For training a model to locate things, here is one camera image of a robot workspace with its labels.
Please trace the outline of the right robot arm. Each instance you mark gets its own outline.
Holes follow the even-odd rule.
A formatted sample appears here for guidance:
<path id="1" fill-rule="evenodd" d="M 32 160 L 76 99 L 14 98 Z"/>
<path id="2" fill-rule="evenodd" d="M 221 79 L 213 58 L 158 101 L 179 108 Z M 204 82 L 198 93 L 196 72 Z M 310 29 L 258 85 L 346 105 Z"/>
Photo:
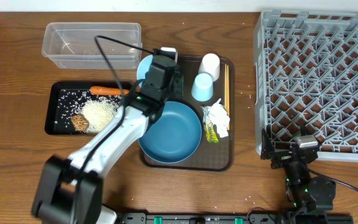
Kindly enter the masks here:
<path id="1" fill-rule="evenodd" d="M 323 177 L 312 177 L 308 164 L 318 158 L 321 142 L 305 127 L 289 150 L 275 149 L 266 130 L 262 130 L 260 158 L 270 160 L 272 169 L 284 169 L 287 198 L 294 203 L 275 223 L 327 223 L 326 212 L 333 209 L 336 184 Z"/>

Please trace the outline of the light blue bowl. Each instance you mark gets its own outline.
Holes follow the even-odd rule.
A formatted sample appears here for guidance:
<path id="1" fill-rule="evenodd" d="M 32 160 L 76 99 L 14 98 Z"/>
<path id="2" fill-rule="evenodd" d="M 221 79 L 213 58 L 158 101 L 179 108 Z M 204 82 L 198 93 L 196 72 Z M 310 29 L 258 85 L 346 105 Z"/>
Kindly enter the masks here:
<path id="1" fill-rule="evenodd" d="M 153 55 L 148 55 L 141 60 L 136 72 L 136 77 L 138 80 L 145 79 L 146 73 L 149 71 L 149 68 L 152 64 L 152 60 Z"/>

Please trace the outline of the white rice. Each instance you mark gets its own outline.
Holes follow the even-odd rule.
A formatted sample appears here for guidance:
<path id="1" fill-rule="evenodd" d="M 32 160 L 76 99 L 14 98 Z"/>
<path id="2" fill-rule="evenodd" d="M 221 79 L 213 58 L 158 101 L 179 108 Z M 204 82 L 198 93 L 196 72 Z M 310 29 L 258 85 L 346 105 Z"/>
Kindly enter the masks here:
<path id="1" fill-rule="evenodd" d="M 115 116 L 120 102 L 117 106 L 106 101 L 88 101 L 82 107 L 79 114 L 82 114 L 89 122 L 89 127 L 82 134 L 97 134 L 106 125 L 113 119 Z"/>

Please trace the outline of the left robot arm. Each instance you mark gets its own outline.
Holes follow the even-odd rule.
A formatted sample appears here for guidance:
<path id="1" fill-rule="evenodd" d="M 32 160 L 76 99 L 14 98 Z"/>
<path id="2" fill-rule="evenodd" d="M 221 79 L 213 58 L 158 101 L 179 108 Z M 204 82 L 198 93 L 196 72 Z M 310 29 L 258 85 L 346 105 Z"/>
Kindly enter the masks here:
<path id="1" fill-rule="evenodd" d="M 66 159 L 52 156 L 44 165 L 31 214 L 43 223 L 115 223 L 118 215 L 102 204 L 103 180 L 127 148 L 161 117 L 174 92 L 178 52 L 162 47 L 131 88 L 113 120 L 88 144 Z"/>

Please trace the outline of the light blue plastic cup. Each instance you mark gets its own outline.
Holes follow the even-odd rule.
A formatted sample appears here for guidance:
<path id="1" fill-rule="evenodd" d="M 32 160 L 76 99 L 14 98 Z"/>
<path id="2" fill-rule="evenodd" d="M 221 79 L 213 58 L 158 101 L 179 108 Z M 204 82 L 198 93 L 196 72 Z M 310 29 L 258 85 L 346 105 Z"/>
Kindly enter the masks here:
<path id="1" fill-rule="evenodd" d="M 208 101 L 213 96 L 213 79 L 208 73 L 198 74 L 191 89 L 192 97 L 197 101 Z"/>

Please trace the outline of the orange carrot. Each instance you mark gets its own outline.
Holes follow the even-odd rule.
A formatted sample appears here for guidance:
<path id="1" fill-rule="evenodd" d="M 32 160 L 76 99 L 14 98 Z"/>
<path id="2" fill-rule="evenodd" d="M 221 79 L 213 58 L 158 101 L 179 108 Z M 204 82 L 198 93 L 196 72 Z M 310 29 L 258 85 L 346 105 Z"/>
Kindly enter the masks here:
<path id="1" fill-rule="evenodd" d="M 92 86 L 90 93 L 93 95 L 121 95 L 121 90 L 119 88 L 110 88 L 105 86 Z"/>

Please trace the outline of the yellow green snack wrapper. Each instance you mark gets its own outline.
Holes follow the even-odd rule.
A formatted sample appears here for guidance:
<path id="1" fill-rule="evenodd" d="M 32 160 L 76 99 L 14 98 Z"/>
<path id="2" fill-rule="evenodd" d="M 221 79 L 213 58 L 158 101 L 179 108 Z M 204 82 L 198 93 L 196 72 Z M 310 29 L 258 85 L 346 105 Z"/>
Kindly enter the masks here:
<path id="1" fill-rule="evenodd" d="M 213 128 L 214 124 L 210 113 L 210 107 L 202 106 L 201 109 L 203 112 L 203 125 L 204 125 L 204 131 L 206 133 L 206 139 L 209 143 L 216 144 L 219 142 L 219 139 Z"/>

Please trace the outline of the white tissue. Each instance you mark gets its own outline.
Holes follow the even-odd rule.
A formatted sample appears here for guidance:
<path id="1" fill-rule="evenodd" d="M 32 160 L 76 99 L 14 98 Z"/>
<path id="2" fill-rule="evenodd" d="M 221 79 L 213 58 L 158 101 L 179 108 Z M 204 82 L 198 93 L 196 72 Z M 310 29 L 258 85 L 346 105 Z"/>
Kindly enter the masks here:
<path id="1" fill-rule="evenodd" d="M 221 104 L 221 99 L 209 108 L 209 119 L 216 125 L 216 130 L 220 138 L 229 136 L 227 128 L 229 126 L 230 117 L 227 114 L 225 107 Z"/>

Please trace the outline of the dark blue plate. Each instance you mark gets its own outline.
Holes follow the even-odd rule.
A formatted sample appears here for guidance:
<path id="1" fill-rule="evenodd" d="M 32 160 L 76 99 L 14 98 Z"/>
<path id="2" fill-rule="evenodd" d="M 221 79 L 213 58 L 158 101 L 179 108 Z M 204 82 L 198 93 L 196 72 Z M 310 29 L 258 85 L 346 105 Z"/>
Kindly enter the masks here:
<path id="1" fill-rule="evenodd" d="M 139 139 L 142 151 L 153 160 L 172 164 L 190 157 L 202 138 L 201 121 L 184 103 L 168 101 L 159 120 Z"/>

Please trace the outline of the brown food scrap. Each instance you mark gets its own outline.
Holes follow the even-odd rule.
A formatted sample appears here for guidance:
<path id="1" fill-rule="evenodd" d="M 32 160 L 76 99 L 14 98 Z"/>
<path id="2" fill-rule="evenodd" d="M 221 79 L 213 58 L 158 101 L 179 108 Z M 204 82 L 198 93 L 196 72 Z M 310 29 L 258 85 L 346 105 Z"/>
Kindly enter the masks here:
<path id="1" fill-rule="evenodd" d="M 72 116 L 71 123 L 74 129 L 79 132 L 85 132 L 90 125 L 88 120 L 82 114 Z"/>

